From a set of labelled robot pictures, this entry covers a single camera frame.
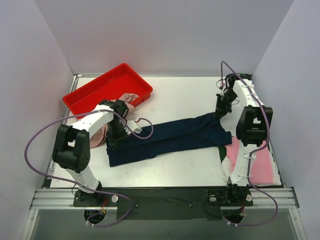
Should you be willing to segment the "dusty pink t shirt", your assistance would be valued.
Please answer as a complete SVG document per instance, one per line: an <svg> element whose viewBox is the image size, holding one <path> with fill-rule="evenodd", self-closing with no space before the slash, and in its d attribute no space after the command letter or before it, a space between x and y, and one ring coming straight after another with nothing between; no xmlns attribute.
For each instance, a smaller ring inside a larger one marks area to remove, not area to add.
<svg viewBox="0 0 320 240"><path fill-rule="evenodd" d="M128 112L131 113L134 111L134 106L131 104L136 100L139 95L135 93L124 93L120 96L119 100L124 101L128 107ZM106 133L108 131L107 124L103 125L91 138L90 138L90 148L97 148L103 145L106 141Z"/></svg>

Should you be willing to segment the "navy blue t shirt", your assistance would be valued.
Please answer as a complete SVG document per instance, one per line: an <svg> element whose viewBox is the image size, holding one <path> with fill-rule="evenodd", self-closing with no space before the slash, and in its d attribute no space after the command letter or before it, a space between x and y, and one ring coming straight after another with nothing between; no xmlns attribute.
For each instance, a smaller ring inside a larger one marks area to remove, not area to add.
<svg viewBox="0 0 320 240"><path fill-rule="evenodd" d="M117 167L173 152L230 145L232 134L225 131L214 116L211 112L194 118L155 124L151 137L139 139L131 135L120 142L115 150L107 142L109 166Z"/></svg>

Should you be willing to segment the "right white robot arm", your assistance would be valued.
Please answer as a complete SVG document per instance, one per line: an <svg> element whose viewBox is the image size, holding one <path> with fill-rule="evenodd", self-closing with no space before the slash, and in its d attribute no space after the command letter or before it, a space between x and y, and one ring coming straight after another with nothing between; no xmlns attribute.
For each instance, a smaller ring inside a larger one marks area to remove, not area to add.
<svg viewBox="0 0 320 240"><path fill-rule="evenodd" d="M256 152L269 145L273 109L261 102L249 74L228 74L222 79L220 89L221 93L216 95L216 120L232 112L232 103L235 100L243 107L235 129L239 152L229 181L233 186L247 190Z"/></svg>

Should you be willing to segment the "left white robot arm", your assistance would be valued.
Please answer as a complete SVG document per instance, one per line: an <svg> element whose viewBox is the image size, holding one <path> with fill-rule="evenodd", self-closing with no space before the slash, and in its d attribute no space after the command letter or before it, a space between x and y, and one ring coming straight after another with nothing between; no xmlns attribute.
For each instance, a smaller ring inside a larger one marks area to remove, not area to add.
<svg viewBox="0 0 320 240"><path fill-rule="evenodd" d="M91 206L98 206L103 200L102 184L89 167L91 138L104 128L102 135L114 149L130 134L118 118L124 119L129 113L123 100L103 100L95 110L97 113L88 114L72 125L62 124L57 130L52 153L53 161L79 183L79 199L86 200Z"/></svg>

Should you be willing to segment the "dark green folded t shirt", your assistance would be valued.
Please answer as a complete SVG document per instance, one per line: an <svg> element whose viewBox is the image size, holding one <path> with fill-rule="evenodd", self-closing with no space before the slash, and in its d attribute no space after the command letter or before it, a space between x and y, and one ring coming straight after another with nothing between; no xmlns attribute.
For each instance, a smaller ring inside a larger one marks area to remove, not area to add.
<svg viewBox="0 0 320 240"><path fill-rule="evenodd" d="M219 146L218 152L219 152L220 162L222 163L225 160L225 158L228 156L227 155L227 148L225 146Z"/></svg>

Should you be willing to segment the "red plastic bin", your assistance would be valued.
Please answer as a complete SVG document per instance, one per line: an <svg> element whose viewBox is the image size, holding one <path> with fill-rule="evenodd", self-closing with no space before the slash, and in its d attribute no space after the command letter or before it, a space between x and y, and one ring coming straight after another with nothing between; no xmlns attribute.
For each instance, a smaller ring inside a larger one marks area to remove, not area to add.
<svg viewBox="0 0 320 240"><path fill-rule="evenodd" d="M65 95L62 100L74 114L91 112L103 100L117 100L124 94L136 94L130 104L137 107L146 101L153 88L128 64L122 63L89 83Z"/></svg>

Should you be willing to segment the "white folded t shirt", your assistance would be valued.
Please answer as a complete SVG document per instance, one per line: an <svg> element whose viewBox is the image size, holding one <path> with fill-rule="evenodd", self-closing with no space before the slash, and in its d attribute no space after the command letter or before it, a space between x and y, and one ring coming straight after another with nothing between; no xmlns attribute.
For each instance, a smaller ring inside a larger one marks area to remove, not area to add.
<svg viewBox="0 0 320 240"><path fill-rule="evenodd" d="M276 165L273 160L270 160L271 170L262 172L259 170L257 173L254 173L254 168L258 165L257 162L253 163L253 167L251 170L251 182L259 187L267 187L267 186L280 186L281 179L279 177L278 171L276 170ZM223 179L225 182L228 181L229 176L231 175L232 165L231 160L228 157L225 157L221 163L221 171L223 175Z"/></svg>

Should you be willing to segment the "bright pink folded t shirt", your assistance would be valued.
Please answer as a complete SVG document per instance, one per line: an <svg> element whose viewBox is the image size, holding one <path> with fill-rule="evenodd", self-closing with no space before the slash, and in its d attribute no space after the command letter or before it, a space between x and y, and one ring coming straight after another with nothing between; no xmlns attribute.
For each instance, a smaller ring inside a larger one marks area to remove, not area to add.
<svg viewBox="0 0 320 240"><path fill-rule="evenodd" d="M231 139L232 139L232 144L226 145L225 147L227 149L227 157L231 161L231 173L232 173L236 165L240 142L234 136ZM270 160L273 160L273 159L271 158L271 153L267 148L258 151L256 153L256 159L252 162L252 168L254 163L257 163L257 167L253 168L253 173L257 173L259 170L261 170L262 172L267 172L268 170L271 170Z"/></svg>

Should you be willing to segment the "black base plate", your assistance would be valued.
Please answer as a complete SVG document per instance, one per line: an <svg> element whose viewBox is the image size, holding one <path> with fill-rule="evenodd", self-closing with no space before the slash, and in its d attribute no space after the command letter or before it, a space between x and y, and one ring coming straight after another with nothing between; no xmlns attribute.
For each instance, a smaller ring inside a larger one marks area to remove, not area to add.
<svg viewBox="0 0 320 240"><path fill-rule="evenodd" d="M101 188L106 194L77 190L75 207L116 207L119 219L130 210L126 220L220 220L221 208L226 215L240 215L244 207L253 206L248 187L121 187Z"/></svg>

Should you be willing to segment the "aluminium front rail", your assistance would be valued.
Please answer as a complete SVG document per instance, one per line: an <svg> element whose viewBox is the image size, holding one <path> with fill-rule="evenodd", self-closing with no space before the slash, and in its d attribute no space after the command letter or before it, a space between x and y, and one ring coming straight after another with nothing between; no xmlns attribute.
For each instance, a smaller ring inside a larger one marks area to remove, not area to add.
<svg viewBox="0 0 320 240"><path fill-rule="evenodd" d="M263 188L262 191L270 196L255 189L250 190L254 208L271 209L274 205L272 199L275 199L280 209L298 209L300 207L293 188ZM74 208L74 195L70 188L37 189L30 205L31 210Z"/></svg>

